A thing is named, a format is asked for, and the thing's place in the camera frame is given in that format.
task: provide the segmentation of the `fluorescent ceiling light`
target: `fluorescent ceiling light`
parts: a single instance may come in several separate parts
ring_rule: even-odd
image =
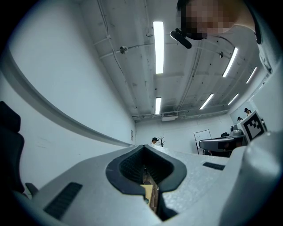
[[[155,105],[155,114],[159,115],[160,113],[160,106],[161,106],[161,97],[156,98],[156,105]]]
[[[163,22],[153,22],[155,41],[156,74],[163,73],[164,64],[164,27]]]
[[[239,94],[237,94],[237,95],[229,102],[228,105],[230,105],[230,104],[237,98],[238,95],[239,95]]]
[[[228,72],[230,71],[230,68],[232,67],[232,64],[233,64],[233,62],[234,62],[234,60],[236,58],[237,52],[238,52],[238,48],[235,47],[234,51],[233,51],[233,54],[232,54],[232,57],[231,57],[231,59],[230,59],[230,61],[228,63],[228,66],[226,67],[226,70],[224,71],[224,74],[222,75],[223,77],[226,77]]]
[[[248,84],[248,82],[249,82],[250,79],[252,78],[253,74],[255,73],[256,69],[257,69],[257,67],[255,67],[255,69],[253,70],[253,72],[252,72],[251,76],[249,77],[249,79],[247,80],[246,84]]]
[[[207,105],[207,103],[211,100],[211,98],[213,97],[214,94],[210,94],[210,96],[208,97],[207,101],[204,102],[204,104],[201,106],[200,110],[203,109],[205,107],[205,105]]]
[[[254,97],[254,95],[248,100],[248,102]]]

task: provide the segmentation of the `black slot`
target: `black slot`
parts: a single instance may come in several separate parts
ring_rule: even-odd
[[[178,213],[166,207],[163,196],[161,193],[158,196],[157,215],[162,221],[166,221],[171,217],[176,216]]]
[[[205,162],[203,164],[203,166],[215,169],[215,170],[224,170],[225,166],[224,165],[220,165],[220,164],[215,164],[215,163],[211,163],[211,162]]]
[[[67,211],[79,191],[82,185],[77,183],[69,183],[52,202],[45,207],[44,211],[54,218],[60,220],[64,213]]]

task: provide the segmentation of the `white wall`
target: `white wall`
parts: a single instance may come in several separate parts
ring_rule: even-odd
[[[260,65],[251,78],[250,82],[248,84],[245,84],[247,86],[246,92],[239,94],[238,99],[231,104],[231,108],[228,114],[231,114],[232,112],[240,108],[242,104],[246,103],[254,95],[256,89],[266,78],[267,74],[268,73],[266,72],[264,67]]]
[[[245,106],[247,108],[250,106],[251,110],[256,110],[259,116],[264,119],[269,131],[276,132],[283,129],[282,68],[282,58],[278,60],[278,64],[271,75],[268,75],[263,67],[260,68],[259,73],[254,75],[254,81],[252,81],[248,90],[233,104],[228,112],[233,121],[237,112],[243,112]]]
[[[99,133],[134,144],[134,121],[98,59],[79,5],[41,2],[16,29],[9,48],[23,75],[52,105]]]
[[[54,123],[35,109],[37,103],[32,96],[27,97],[26,93],[22,95],[33,106],[18,92],[23,93],[25,90],[21,87],[15,90],[0,71],[0,101],[4,101],[21,116],[20,134],[25,139],[20,159],[23,184],[31,182],[41,188],[85,159],[125,148],[90,139]]]
[[[149,144],[153,137],[164,136],[164,147],[173,151],[197,153],[195,132],[209,129],[211,137],[220,137],[222,133],[230,132],[233,124],[229,115],[205,117],[192,120],[162,122],[150,120],[136,123],[138,144]]]

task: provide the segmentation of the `whiteboard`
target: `whiteboard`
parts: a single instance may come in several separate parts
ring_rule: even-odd
[[[200,148],[199,147],[199,141],[201,141],[203,139],[211,139],[209,129],[205,130],[205,131],[201,131],[201,132],[195,132],[194,135],[195,135],[195,141],[196,141],[198,148]]]

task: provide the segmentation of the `white ceiling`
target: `white ceiling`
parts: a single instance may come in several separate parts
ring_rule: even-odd
[[[255,35],[244,27],[234,27],[222,34],[238,49],[238,54],[226,78],[222,74],[232,55],[233,46],[220,38],[191,41],[216,52],[204,49],[187,50],[172,39],[169,33],[176,28],[177,0],[101,0],[108,33],[114,50],[154,44],[153,21],[164,22],[165,45],[164,73],[155,74],[154,45],[130,49],[126,55],[117,53],[122,74],[113,54],[101,59],[129,112],[137,118],[150,117],[155,111],[155,98],[162,97],[161,112],[180,111],[179,115],[217,113],[228,110],[227,104],[239,93],[243,94],[253,69],[260,65]],[[80,8],[93,42],[106,37],[106,29],[97,0],[84,0]],[[109,41],[95,45],[99,56],[111,53]],[[209,94],[214,97],[199,110]]]

